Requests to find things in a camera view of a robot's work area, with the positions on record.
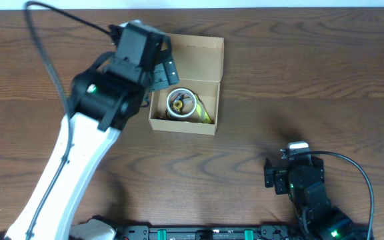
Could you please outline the black yellow correction tape dispenser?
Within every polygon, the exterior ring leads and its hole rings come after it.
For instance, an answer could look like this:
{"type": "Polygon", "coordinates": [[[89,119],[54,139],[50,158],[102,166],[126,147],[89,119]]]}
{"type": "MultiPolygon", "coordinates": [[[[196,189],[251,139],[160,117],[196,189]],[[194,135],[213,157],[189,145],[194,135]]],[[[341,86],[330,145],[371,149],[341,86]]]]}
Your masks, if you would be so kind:
{"type": "Polygon", "coordinates": [[[183,109],[184,94],[180,93],[171,104],[171,109],[176,114],[181,114],[183,109]]]}

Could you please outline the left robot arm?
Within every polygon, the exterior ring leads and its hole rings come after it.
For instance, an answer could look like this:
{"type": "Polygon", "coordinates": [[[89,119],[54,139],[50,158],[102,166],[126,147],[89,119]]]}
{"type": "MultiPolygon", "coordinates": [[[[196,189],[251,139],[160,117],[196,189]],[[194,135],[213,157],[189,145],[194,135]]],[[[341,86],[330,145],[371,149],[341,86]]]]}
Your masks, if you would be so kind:
{"type": "Polygon", "coordinates": [[[67,239],[98,164],[128,119],[150,92],[179,82],[168,34],[130,21],[116,26],[115,44],[73,79],[55,148],[6,239],[67,239]]]}

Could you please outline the white tape roll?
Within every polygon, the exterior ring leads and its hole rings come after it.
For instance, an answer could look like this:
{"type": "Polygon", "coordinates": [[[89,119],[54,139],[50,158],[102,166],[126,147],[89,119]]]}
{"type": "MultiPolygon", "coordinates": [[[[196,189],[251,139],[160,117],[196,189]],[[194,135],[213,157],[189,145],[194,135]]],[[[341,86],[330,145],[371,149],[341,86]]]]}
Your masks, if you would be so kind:
{"type": "Polygon", "coordinates": [[[186,119],[191,117],[196,111],[195,109],[197,106],[197,100],[195,98],[195,93],[192,92],[191,90],[186,88],[176,88],[168,94],[166,99],[166,105],[167,105],[167,113],[171,118],[186,119]],[[182,113],[179,115],[172,111],[171,104],[180,93],[184,94],[184,99],[183,99],[182,113]]]}

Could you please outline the yellow highlighter marker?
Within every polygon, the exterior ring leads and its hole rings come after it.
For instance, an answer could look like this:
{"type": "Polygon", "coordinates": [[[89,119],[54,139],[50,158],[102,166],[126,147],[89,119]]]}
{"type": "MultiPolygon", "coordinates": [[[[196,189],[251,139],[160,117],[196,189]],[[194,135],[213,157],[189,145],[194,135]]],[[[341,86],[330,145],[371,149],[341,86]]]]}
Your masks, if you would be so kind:
{"type": "Polygon", "coordinates": [[[208,112],[206,111],[204,105],[202,104],[201,100],[199,99],[198,95],[195,94],[195,98],[197,100],[197,106],[196,106],[196,112],[199,116],[197,122],[198,123],[207,123],[207,124],[211,124],[212,123],[212,120],[208,114],[208,112]]]}

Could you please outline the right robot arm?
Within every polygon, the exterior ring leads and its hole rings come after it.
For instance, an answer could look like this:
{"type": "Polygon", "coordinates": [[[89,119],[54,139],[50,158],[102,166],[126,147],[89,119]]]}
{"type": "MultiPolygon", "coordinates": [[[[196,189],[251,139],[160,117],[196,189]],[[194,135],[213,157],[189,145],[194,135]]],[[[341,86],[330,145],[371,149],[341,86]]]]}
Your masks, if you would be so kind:
{"type": "Polygon", "coordinates": [[[307,239],[363,239],[358,227],[338,207],[331,204],[325,187],[323,160],[311,155],[290,158],[286,164],[264,165],[266,188],[287,194],[307,239]]]}

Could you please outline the brown cardboard box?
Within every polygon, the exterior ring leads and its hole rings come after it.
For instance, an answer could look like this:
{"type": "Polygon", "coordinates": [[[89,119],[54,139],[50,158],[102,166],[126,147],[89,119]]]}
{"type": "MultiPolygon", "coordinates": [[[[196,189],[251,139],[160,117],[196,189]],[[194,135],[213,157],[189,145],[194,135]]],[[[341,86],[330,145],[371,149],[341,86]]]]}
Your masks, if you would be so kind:
{"type": "Polygon", "coordinates": [[[214,135],[218,124],[219,95],[223,76],[224,39],[170,34],[179,83],[152,93],[149,123],[153,130],[214,135]],[[167,116],[167,96],[176,88],[198,95],[212,123],[198,123],[197,112],[186,119],[167,116]]]}

